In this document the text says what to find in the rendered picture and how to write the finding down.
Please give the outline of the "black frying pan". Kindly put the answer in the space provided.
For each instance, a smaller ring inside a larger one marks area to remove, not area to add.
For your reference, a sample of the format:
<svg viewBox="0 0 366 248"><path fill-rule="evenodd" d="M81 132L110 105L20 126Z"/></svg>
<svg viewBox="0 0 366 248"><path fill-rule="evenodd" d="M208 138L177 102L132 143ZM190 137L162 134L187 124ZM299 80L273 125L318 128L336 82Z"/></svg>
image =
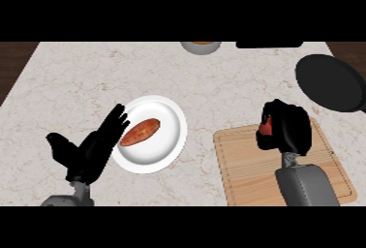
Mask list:
<svg viewBox="0 0 366 248"><path fill-rule="evenodd" d="M355 69L326 54L305 55L296 62L296 83L308 99L338 112L366 113L366 80Z"/></svg>

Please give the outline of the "orange sweet potato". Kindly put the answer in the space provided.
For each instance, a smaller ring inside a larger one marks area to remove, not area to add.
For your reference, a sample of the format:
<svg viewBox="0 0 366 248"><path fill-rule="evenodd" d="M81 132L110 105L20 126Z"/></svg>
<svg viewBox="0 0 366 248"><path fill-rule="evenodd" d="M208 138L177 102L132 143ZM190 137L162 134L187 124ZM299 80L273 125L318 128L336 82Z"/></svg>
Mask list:
<svg viewBox="0 0 366 248"><path fill-rule="evenodd" d="M160 128L160 121L155 118L143 120L125 133L121 138L119 145L129 146L152 137Z"/></svg>

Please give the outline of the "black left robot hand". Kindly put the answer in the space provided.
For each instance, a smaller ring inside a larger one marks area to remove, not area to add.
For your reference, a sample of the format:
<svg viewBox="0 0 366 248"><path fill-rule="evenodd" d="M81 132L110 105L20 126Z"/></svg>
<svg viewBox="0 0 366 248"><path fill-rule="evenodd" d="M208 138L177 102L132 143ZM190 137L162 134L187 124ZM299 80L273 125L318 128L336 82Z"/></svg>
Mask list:
<svg viewBox="0 0 366 248"><path fill-rule="evenodd" d="M67 169L67 182L78 181L90 185L98 179L128 124L124 105L116 104L98 129L88 134L81 145L75 145L59 133L45 136L53 159Z"/></svg>

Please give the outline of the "grey bowl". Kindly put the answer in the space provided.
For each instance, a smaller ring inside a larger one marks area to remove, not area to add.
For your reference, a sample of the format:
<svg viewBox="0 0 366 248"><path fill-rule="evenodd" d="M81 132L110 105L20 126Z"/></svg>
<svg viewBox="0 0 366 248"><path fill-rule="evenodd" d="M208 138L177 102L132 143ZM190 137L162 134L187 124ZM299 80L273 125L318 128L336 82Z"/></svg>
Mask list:
<svg viewBox="0 0 366 248"><path fill-rule="evenodd" d="M193 42L181 42L183 48L196 55L208 55L219 48L221 43L212 42L209 44L194 44Z"/></svg>

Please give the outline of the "wooden cutting board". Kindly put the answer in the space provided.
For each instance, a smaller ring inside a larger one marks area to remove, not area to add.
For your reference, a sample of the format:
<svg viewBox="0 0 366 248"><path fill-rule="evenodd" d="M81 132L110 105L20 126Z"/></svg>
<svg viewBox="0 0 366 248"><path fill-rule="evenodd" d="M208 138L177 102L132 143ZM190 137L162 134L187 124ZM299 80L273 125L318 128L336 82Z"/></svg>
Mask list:
<svg viewBox="0 0 366 248"><path fill-rule="evenodd" d="M305 157L298 157L301 165L317 165L327 174L339 203L354 202L357 193L342 163L314 118L311 124L311 148ZM274 170L281 166L277 149L256 147L255 131L258 125L216 131L214 148L225 200L233 205L284 206Z"/></svg>

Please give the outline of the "black appliance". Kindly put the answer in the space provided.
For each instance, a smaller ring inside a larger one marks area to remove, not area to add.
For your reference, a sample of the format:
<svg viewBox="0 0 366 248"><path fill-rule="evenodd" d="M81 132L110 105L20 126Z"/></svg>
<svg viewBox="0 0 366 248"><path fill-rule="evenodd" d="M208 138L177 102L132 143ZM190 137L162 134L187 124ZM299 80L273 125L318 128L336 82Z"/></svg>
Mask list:
<svg viewBox="0 0 366 248"><path fill-rule="evenodd" d="M293 48L301 45L302 42L236 42L237 48Z"/></svg>

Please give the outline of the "white round plate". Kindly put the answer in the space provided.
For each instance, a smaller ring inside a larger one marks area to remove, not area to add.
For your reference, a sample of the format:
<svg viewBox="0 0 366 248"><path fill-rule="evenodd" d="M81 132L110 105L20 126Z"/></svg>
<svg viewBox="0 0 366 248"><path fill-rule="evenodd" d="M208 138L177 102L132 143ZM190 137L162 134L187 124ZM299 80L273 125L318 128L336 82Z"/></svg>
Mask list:
<svg viewBox="0 0 366 248"><path fill-rule="evenodd" d="M141 142L113 147L113 160L129 172L152 173L162 170L177 158L186 138L187 122L178 105L163 96L149 95L134 99L125 106L129 125L125 131L144 120L155 118L159 129Z"/></svg>

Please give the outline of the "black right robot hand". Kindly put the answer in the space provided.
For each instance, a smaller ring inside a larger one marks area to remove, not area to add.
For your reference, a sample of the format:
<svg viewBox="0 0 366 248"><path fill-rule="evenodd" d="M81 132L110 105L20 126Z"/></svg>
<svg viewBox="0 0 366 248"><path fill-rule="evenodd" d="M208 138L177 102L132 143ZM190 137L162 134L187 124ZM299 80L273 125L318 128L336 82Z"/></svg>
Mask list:
<svg viewBox="0 0 366 248"><path fill-rule="evenodd" d="M311 127L305 110L274 99L264 104L259 125L265 123L267 117L271 117L271 135L264 136L255 131L258 148L277 148L281 153L292 152L304 156L311 147Z"/></svg>

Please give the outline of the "red bell pepper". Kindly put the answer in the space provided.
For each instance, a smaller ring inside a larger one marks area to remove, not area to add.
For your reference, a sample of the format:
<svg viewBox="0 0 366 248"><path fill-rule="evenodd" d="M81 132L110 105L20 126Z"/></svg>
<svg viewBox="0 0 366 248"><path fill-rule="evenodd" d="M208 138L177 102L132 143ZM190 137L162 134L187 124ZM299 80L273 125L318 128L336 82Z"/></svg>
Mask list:
<svg viewBox="0 0 366 248"><path fill-rule="evenodd" d="M258 132L264 136L271 135L271 117L267 117L265 123L258 126Z"/></svg>

